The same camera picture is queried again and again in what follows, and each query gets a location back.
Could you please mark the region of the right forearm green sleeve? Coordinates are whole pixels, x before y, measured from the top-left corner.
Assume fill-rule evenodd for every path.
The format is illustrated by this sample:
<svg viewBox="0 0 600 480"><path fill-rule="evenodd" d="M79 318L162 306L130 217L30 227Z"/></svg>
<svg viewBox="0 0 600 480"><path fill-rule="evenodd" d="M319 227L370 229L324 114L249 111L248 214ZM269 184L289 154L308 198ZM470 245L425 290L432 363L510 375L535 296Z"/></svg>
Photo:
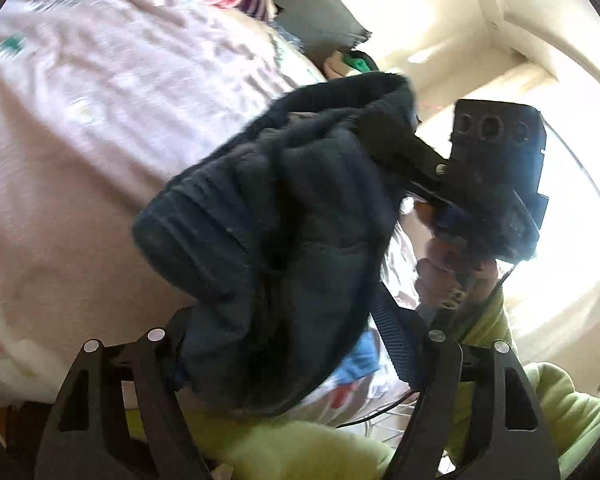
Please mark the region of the right forearm green sleeve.
<svg viewBox="0 0 600 480"><path fill-rule="evenodd" d="M504 308L502 286L496 285L482 304L473 306L468 315L457 321L451 335L461 344L481 348L489 348L494 341L504 340L516 351Z"/></svg>

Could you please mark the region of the person's right hand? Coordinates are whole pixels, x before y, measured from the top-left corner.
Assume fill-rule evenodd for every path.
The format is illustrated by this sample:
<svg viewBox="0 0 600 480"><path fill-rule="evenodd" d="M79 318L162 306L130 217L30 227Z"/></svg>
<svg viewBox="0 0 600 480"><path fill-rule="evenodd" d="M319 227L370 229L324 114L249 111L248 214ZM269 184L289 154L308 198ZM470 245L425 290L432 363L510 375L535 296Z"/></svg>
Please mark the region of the person's right hand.
<svg viewBox="0 0 600 480"><path fill-rule="evenodd" d="M416 266L415 290L428 307L441 307L452 292L467 292L466 306L486 300L498 282L494 260L472 261L460 245L433 236Z"/></svg>

